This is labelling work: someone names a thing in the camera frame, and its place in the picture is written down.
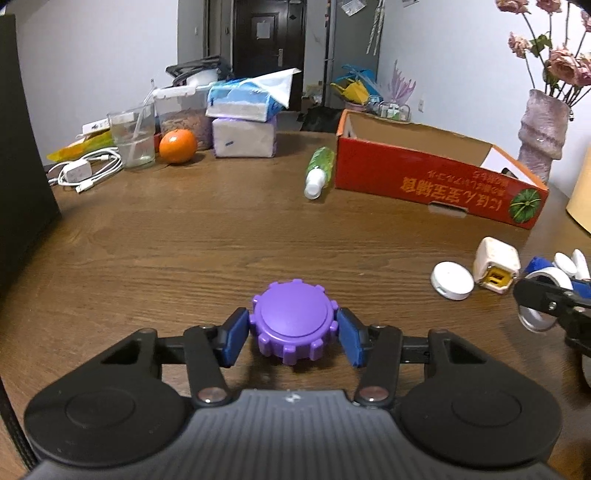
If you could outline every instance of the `purple decoration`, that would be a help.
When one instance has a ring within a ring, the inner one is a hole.
[[[251,329],[265,356],[278,356],[286,365],[295,365],[300,358],[318,360],[324,345],[336,339],[339,324],[335,311],[339,306],[320,285],[298,278],[275,282],[252,303]]]
[[[396,105],[405,105],[408,102],[408,99],[413,94],[414,89],[417,86],[417,82],[415,81],[411,86],[412,80],[407,81],[406,78],[402,76],[400,70],[398,70],[398,60],[394,62],[394,72],[392,74],[392,83],[390,84],[390,94],[392,96],[392,102],[396,103]]]

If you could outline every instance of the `black bag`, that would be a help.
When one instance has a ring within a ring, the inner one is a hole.
[[[327,132],[335,134],[343,109],[314,106],[308,110],[301,126],[302,132]]]

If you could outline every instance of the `white bottle cap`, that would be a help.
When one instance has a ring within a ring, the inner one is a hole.
[[[560,252],[554,256],[554,266],[561,269],[570,278],[574,278],[574,276],[577,274],[577,267],[575,266],[574,262],[565,254]]]
[[[474,279],[470,272],[454,262],[435,265],[431,273],[431,285],[439,295],[450,300],[464,300],[474,290]]]
[[[326,173],[321,168],[310,170],[310,173],[306,177],[306,188],[304,189],[306,198],[308,200],[316,200],[320,196],[325,183]]]

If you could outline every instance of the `purple gear-shaped lid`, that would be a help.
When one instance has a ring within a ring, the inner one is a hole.
[[[308,285],[298,278],[275,282],[252,302],[251,326],[259,350],[282,358],[286,365],[295,365],[300,358],[318,360],[325,343],[334,340],[339,330],[335,321],[339,306],[320,285]]]

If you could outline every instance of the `dried rose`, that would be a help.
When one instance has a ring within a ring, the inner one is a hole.
[[[591,17],[585,10],[581,10],[581,18],[583,18],[583,26],[587,33],[591,33]]]
[[[548,71],[558,80],[575,85],[579,75],[579,62],[568,48],[557,48],[550,51]]]
[[[525,53],[531,49],[531,42],[521,35],[509,34],[509,48],[519,58],[524,59]]]
[[[495,0],[496,7],[501,12],[510,12],[512,14],[526,14],[529,13],[527,5],[530,0]]]
[[[576,83],[578,87],[591,86],[591,54],[579,57],[579,72]]]
[[[560,0],[538,0],[536,6],[540,7],[542,10],[547,11],[550,15],[553,13],[560,13],[562,9],[560,8]]]

